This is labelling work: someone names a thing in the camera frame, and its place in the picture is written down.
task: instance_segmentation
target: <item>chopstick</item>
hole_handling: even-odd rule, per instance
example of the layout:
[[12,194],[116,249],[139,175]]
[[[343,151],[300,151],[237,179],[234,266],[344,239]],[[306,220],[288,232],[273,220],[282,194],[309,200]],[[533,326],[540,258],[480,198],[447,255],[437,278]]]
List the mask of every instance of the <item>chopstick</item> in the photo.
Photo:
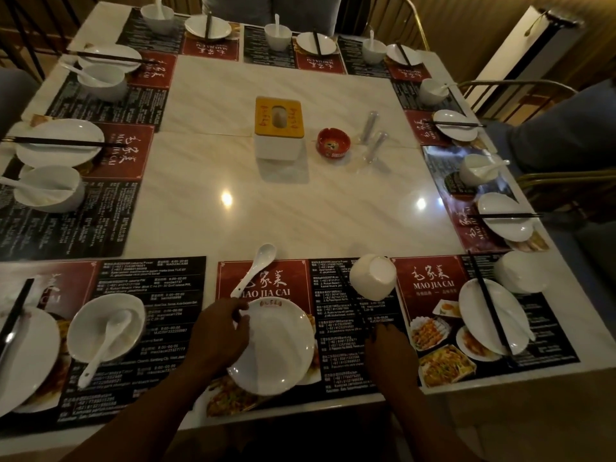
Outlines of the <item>chopstick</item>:
[[116,55],[104,55],[103,53],[88,53],[88,52],[65,52],[67,55],[77,55],[83,58],[98,58],[100,60],[118,60],[118,61],[130,61],[131,63],[142,63],[142,64],[158,64],[159,62],[156,60],[144,60],[139,58],[128,58],[127,56],[116,56]]
[[353,287],[350,286],[349,280],[344,275],[343,270],[340,269],[340,266],[335,266],[334,269],[336,270],[338,280],[340,280],[340,283],[343,285],[343,292],[347,295],[350,305],[353,310],[355,310],[355,314],[357,314],[362,320],[362,325],[364,327],[364,338],[367,338],[372,331],[372,326],[370,325],[368,318],[366,318],[366,314],[364,313],[362,306],[357,302],[357,298],[353,294]]
[[411,62],[408,61],[408,57],[406,56],[406,52],[404,51],[404,48],[402,48],[402,44],[400,42],[396,42],[396,46],[400,49],[400,51],[402,52],[402,56],[404,57],[404,61],[406,61],[406,65],[407,66],[412,66]]
[[479,286],[481,287],[481,293],[483,294],[483,298],[485,299],[485,304],[488,306],[488,310],[490,312],[490,316],[492,317],[492,322],[494,322],[494,326],[497,328],[498,338],[501,343],[506,347],[509,352],[509,355],[513,355],[511,351],[511,347],[509,346],[509,341],[507,340],[507,335],[504,333],[503,325],[500,323],[500,319],[498,319],[498,314],[494,303],[492,302],[492,297],[490,296],[490,292],[488,291],[488,286],[485,284],[483,280],[483,276],[481,275],[481,271],[479,270],[479,266],[477,265],[477,261],[475,257],[468,250],[468,257],[471,259],[471,264],[473,265],[473,271],[475,271],[475,278],[477,282],[479,282]]
[[319,56],[323,56],[323,53],[321,53],[321,44],[319,43],[319,35],[317,34],[316,29],[312,30],[312,35],[314,36],[314,43],[317,46],[317,54]]
[[543,217],[543,214],[533,212],[510,212],[506,214],[466,214],[466,217],[475,218],[536,218]]
[[444,126],[468,126],[469,128],[485,128],[484,124],[481,123],[464,123],[461,121],[433,121],[428,120],[428,123],[433,125],[444,125]]
[[97,141],[74,141],[72,139],[31,138],[27,136],[7,136],[2,142],[20,144],[50,144],[55,146],[87,146],[87,147],[117,147],[125,148],[126,144]]
[[210,39],[210,28],[212,27],[212,12],[208,10],[208,17],[205,19],[205,40]]
[[32,288],[32,284],[34,284],[35,280],[33,278],[26,279],[26,282],[21,287],[21,291],[17,296],[17,300],[13,304],[9,315],[6,318],[4,326],[2,327],[2,331],[0,331],[0,358],[4,352],[4,349],[13,341],[15,335],[11,335],[13,329],[15,328],[15,323],[21,316],[23,311],[23,304],[26,302],[26,298],[28,293],[30,293],[30,289]]

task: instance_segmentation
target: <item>white marble table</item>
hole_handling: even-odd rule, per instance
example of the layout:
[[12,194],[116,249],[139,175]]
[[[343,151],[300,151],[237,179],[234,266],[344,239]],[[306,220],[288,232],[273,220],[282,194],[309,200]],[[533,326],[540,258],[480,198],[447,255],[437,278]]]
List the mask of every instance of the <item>white marble table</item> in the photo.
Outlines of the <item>white marble table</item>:
[[[99,3],[74,38],[113,43],[129,6]],[[423,52],[433,77],[453,82],[435,53]],[[219,261],[248,260],[263,242],[274,243],[281,259],[463,254],[389,80],[298,71],[239,62],[180,56],[161,130],[153,139],[123,257],[208,256],[204,304],[214,300]],[[56,67],[23,118],[44,114],[66,77]],[[251,130],[257,95],[300,100],[308,150],[288,168],[257,162]],[[456,89],[467,114],[472,111]],[[332,164],[313,148],[316,133],[339,127],[355,135],[370,110],[381,113],[380,128],[391,139],[381,165],[367,166],[361,147],[348,163]],[[490,150],[493,145],[485,135]],[[0,165],[12,150],[0,146]],[[507,171],[516,197],[524,195]],[[222,202],[230,194],[232,203]],[[550,287],[544,293],[580,363],[459,382],[428,393],[493,386],[546,376],[616,366],[616,343],[543,227],[551,249],[542,253]],[[328,400],[293,407],[246,412],[212,419],[198,400],[181,429],[306,412],[382,400],[380,394]],[[0,455],[77,444],[99,427],[4,437]]]

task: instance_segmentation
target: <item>person's left hand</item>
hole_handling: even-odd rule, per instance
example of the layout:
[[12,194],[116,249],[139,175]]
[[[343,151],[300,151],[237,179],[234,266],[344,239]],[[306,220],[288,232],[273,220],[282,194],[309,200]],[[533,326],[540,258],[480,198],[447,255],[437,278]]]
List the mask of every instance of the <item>person's left hand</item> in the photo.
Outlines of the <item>person's left hand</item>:
[[221,298],[205,308],[193,326],[184,364],[211,374],[234,364],[248,347],[250,318],[240,315],[247,309],[239,298]]

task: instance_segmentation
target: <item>hand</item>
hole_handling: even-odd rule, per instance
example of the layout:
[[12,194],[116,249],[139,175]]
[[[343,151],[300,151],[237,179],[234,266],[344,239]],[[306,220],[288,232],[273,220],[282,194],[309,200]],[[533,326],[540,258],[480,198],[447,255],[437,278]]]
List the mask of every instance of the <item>hand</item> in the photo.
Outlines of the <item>hand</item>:
[[417,353],[395,326],[377,325],[365,345],[368,374],[386,399],[417,387]]
[[221,298],[205,308],[192,329],[184,364],[209,373],[209,378],[234,364],[248,347],[250,318],[240,315],[247,309],[248,303],[239,298]]

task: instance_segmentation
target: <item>forearm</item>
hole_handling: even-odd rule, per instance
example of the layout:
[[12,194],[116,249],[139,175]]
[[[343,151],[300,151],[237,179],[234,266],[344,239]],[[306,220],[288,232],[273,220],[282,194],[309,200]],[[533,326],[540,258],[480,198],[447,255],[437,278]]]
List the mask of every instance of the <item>forearm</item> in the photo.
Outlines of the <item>forearm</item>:
[[385,396],[400,422],[417,462],[479,462],[452,428],[433,415],[426,396],[415,386]]
[[160,460],[182,419],[210,383],[211,375],[209,370],[194,370],[181,365],[62,462]]

